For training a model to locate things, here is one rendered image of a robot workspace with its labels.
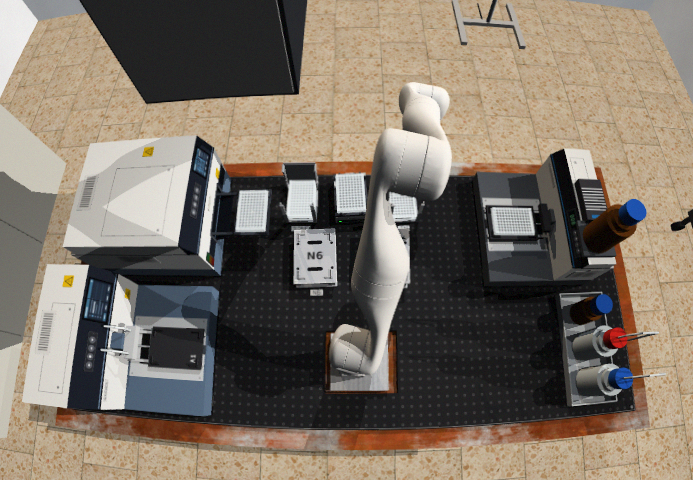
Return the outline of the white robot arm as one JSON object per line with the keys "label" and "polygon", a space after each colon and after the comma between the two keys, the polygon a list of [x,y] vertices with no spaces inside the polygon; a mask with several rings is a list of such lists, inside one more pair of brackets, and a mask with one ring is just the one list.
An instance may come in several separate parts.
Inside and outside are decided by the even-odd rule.
{"label": "white robot arm", "polygon": [[407,83],[400,91],[399,107],[403,129],[385,129],[375,148],[351,278],[352,293],[370,330],[342,324],[335,331],[329,360],[341,376],[377,371],[408,274],[409,257],[393,219],[389,192],[435,200],[450,174],[451,148],[440,125],[449,107],[446,90]]}

